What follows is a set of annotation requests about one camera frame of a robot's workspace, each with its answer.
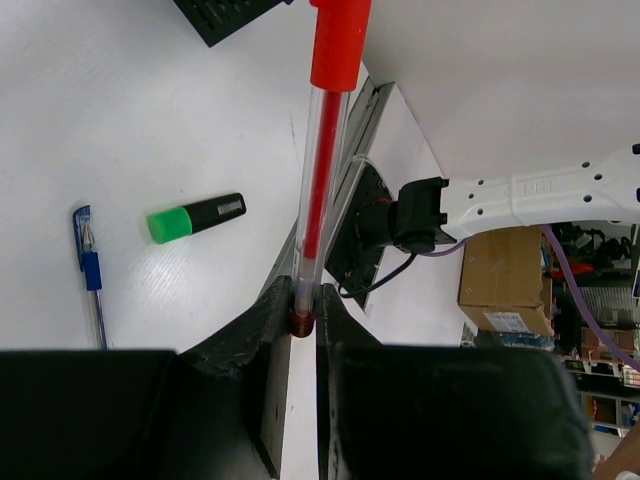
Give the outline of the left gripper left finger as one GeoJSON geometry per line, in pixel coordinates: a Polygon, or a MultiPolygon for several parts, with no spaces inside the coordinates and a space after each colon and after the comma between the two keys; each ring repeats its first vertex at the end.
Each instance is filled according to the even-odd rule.
{"type": "Polygon", "coordinates": [[[288,365],[291,290],[289,276],[276,277],[245,312],[180,359],[207,376],[240,377],[255,360],[288,365]]]}

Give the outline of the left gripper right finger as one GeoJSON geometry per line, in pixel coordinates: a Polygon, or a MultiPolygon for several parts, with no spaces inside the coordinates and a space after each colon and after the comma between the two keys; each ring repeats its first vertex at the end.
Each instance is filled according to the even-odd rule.
{"type": "Polygon", "coordinates": [[[382,345],[346,309],[336,288],[323,284],[314,307],[316,315],[316,346],[334,348],[339,343],[347,347],[379,347],[382,345]]]}

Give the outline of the green capped black highlighter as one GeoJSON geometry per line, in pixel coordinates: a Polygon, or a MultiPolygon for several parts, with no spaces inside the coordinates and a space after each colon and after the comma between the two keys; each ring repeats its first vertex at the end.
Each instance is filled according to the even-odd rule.
{"type": "Polygon", "coordinates": [[[219,226],[247,212],[244,197],[232,193],[148,215],[152,240],[165,244],[219,226]]]}

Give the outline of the blue pen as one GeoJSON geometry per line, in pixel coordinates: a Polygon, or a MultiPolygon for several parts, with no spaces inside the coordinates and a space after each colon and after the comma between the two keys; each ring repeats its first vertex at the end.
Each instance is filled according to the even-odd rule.
{"type": "Polygon", "coordinates": [[[84,205],[77,208],[72,214],[72,224],[78,266],[90,298],[96,341],[99,349],[107,350],[108,340],[101,301],[103,285],[99,254],[92,229],[91,207],[84,205]]]}

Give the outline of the red pen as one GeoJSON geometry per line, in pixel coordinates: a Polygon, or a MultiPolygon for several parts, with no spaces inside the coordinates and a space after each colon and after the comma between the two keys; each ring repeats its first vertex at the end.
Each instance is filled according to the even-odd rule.
{"type": "Polygon", "coordinates": [[[298,338],[309,336],[314,326],[334,170],[341,158],[348,100],[359,78],[372,2],[312,1],[310,5],[317,16],[291,305],[291,334],[298,338]]]}

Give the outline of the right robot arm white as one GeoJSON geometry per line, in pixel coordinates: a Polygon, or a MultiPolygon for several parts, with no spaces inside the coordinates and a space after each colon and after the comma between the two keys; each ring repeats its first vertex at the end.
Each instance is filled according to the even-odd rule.
{"type": "Polygon", "coordinates": [[[639,221],[638,144],[533,174],[410,182],[391,204],[389,227],[394,246],[429,255],[488,231],[588,220],[639,221]]]}

